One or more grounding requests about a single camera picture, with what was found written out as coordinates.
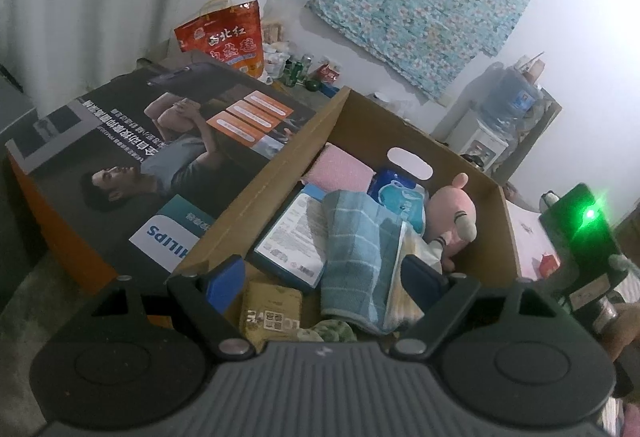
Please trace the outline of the person's right hand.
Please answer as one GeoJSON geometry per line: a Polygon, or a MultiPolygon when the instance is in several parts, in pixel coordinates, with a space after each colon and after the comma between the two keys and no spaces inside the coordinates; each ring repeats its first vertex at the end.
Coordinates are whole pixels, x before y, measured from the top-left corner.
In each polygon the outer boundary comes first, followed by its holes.
{"type": "Polygon", "coordinates": [[[624,302],[615,305],[617,317],[605,327],[600,338],[608,357],[615,362],[626,347],[639,340],[639,268],[624,255],[612,255],[608,263],[614,269],[628,272],[620,283],[624,302]]]}

